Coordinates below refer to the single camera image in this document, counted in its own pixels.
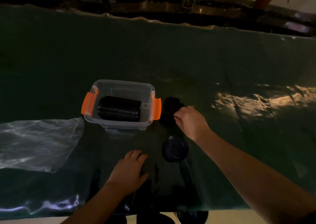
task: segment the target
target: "hand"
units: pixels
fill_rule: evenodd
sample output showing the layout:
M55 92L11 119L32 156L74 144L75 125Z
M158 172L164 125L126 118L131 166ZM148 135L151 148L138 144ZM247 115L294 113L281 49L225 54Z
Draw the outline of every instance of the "hand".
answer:
M149 174L140 176L140 170L148 155L141 150L128 152L124 159L119 160L114 167L106 185L114 185L124 193L124 196L132 194L146 181Z
M200 138L211 131L204 116L192 106L182 107L174 116L179 128L197 144Z

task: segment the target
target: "transparent plastic container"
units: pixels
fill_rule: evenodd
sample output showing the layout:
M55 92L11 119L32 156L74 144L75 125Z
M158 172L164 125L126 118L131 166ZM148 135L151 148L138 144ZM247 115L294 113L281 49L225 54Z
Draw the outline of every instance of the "transparent plastic container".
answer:
M98 103L104 96L114 96L141 101L140 121L111 121L98 116ZM161 99L155 96L155 88L146 83L115 80L98 80L87 93L81 113L91 123L104 128L145 130L161 114Z

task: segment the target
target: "plastic bag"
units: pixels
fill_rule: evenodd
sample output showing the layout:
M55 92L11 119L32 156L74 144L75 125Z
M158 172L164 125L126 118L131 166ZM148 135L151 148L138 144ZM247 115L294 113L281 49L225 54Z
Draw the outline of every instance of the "plastic bag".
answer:
M77 145L82 118L27 120L0 124L0 169L56 172Z

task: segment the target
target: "forearm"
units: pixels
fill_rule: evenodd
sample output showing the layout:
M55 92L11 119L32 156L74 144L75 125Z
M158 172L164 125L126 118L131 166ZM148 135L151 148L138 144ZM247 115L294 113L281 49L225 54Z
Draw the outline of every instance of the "forearm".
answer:
M197 141L247 204L271 223L295 223L316 210L315 199L277 171L212 131Z
M62 224L104 224L123 200L122 193L116 186L105 184L89 202Z

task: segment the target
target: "black cup lid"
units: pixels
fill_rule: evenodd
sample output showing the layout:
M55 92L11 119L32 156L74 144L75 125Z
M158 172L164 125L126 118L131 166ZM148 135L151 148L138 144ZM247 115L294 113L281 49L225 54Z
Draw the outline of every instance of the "black cup lid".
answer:
M162 154L168 162L183 161L188 151L187 142L180 137L169 137L162 146Z

